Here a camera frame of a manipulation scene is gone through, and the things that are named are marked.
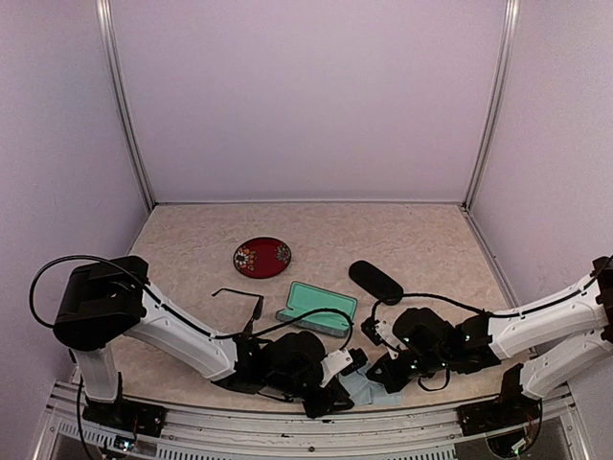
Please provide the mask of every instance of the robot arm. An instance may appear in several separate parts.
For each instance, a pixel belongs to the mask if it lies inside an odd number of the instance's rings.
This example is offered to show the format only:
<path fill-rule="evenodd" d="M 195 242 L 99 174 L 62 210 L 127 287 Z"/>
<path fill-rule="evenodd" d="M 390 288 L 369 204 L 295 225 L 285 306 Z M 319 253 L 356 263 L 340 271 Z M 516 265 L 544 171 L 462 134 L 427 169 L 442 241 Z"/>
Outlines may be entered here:
<path fill-rule="evenodd" d="M 393 326 L 371 316 L 362 331 L 375 344 L 384 343 L 388 353 L 367 376 L 395 392 L 413 379 L 432 377 L 443 369 L 478 372 L 533 346 L 566 337 L 548 353 L 505 373 L 494 402 L 459 409 L 465 434 L 525 420 L 526 412 L 534 414 L 537 400 L 613 354 L 611 259 L 597 259 L 594 270 L 558 293 L 513 310 L 484 311 L 455 327 L 430 309 L 407 309 Z"/>
<path fill-rule="evenodd" d="M 142 259 L 111 262 L 121 269 L 96 263 L 72 272 L 53 327 L 79 364 L 88 402 L 85 419 L 102 425 L 121 419 L 115 427 L 126 429 L 136 417 L 131 409 L 118 416 L 124 411 L 121 375 L 107 344 L 121 334 L 180 359 L 223 388 L 257 394 L 268 387 L 286 399 L 302 400 L 311 418 L 353 406 L 336 375 L 359 367 L 361 350 L 327 354 L 319 338 L 306 331 L 276 341 L 258 339 L 251 329 L 262 298 L 241 333 L 221 334 L 174 305 L 149 281 Z M 159 408 L 149 412 L 159 414 Z"/>

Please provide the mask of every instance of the lavender wall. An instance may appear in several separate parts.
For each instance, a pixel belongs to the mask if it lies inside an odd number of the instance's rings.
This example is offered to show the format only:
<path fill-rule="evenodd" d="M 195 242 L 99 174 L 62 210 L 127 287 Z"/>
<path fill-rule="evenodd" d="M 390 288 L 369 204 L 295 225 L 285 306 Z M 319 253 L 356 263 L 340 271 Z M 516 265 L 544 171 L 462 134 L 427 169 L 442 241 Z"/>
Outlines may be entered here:
<path fill-rule="evenodd" d="M 67 253 L 124 254 L 146 218 L 104 63 L 95 2 L 0 2 L 2 458 L 26 458 L 54 380 L 71 369 L 30 317 L 30 280 Z M 68 269 L 41 281 L 50 321 Z"/>
<path fill-rule="evenodd" d="M 113 2 L 160 201 L 461 201 L 504 0 Z"/>
<path fill-rule="evenodd" d="M 522 2 L 475 217 L 522 302 L 613 253 L 613 3 Z M 613 359 L 572 380 L 596 459 L 613 450 Z"/>

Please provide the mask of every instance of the light blue cloth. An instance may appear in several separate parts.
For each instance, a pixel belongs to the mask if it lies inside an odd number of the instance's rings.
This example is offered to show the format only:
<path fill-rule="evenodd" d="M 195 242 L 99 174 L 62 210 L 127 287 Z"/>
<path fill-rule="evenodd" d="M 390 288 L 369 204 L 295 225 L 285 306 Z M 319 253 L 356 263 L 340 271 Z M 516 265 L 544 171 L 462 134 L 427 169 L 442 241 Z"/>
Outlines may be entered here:
<path fill-rule="evenodd" d="M 339 381 L 350 394 L 355 406 L 382 405 L 386 407 L 402 405 L 402 393 L 388 394 L 385 387 L 366 378 L 366 372 L 372 367 L 370 363 L 348 376 L 338 376 Z"/>

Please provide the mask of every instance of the red plate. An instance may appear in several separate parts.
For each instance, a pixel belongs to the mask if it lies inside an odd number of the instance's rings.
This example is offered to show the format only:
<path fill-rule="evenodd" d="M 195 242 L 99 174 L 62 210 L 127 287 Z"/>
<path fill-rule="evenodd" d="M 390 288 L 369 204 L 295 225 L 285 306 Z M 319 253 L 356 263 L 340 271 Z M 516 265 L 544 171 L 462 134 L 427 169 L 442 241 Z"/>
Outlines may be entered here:
<path fill-rule="evenodd" d="M 232 262 L 238 272 L 249 278 L 271 278 L 284 271 L 291 261 L 287 244 L 276 238 L 254 238 L 240 245 Z"/>

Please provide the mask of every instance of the speckled tabletop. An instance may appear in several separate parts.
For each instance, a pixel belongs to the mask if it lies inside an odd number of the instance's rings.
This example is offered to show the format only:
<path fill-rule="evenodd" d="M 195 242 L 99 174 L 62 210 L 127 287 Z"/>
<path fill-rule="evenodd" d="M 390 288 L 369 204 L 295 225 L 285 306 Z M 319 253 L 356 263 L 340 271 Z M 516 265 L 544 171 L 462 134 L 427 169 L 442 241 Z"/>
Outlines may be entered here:
<path fill-rule="evenodd" d="M 257 236 L 289 245 L 292 262 L 280 275 L 254 280 L 239 274 L 235 249 Z M 284 203 L 158 206 L 136 241 L 133 254 L 149 263 L 151 280 L 179 307 L 221 332 L 244 327 L 253 299 L 232 294 L 211 297 L 219 288 L 265 296 L 255 331 L 278 324 L 275 312 L 285 305 L 292 281 L 301 281 L 355 297 L 356 331 L 352 348 L 361 347 L 371 362 L 383 353 L 359 331 L 374 298 L 348 276 L 349 266 L 367 260 L 403 285 L 405 291 L 434 292 L 488 310 L 505 308 L 502 294 L 459 209 L 452 205 Z M 379 308 L 394 320 L 407 307 L 428 307 L 450 321 L 470 313 L 428 300 L 406 300 Z M 278 337 L 293 327 L 272 333 Z M 321 335 L 329 351 L 342 339 Z M 248 409 L 302 411 L 295 404 L 241 395 L 218 388 L 186 364 L 128 337 L 113 342 L 116 365 L 127 395 L 172 403 Z M 449 386 L 426 393 L 411 382 L 403 390 L 405 407 L 449 403 L 499 391 L 502 374 L 516 361 L 470 376 L 452 375 Z M 443 375 L 427 383 L 436 387 Z M 364 406 L 354 410 L 380 409 Z"/>

